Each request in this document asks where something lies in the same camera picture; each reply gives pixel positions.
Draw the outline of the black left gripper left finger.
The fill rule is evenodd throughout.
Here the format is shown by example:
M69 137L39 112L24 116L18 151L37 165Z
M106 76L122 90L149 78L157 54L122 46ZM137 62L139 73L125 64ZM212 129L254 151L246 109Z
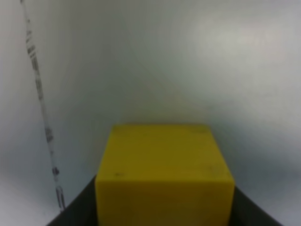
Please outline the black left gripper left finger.
M94 176L83 191L48 226L97 226Z

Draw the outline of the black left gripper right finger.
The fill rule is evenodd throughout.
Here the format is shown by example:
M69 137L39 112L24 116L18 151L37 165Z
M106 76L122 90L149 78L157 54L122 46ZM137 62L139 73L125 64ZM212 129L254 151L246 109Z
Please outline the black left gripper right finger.
M229 226L281 226L278 221L235 187Z

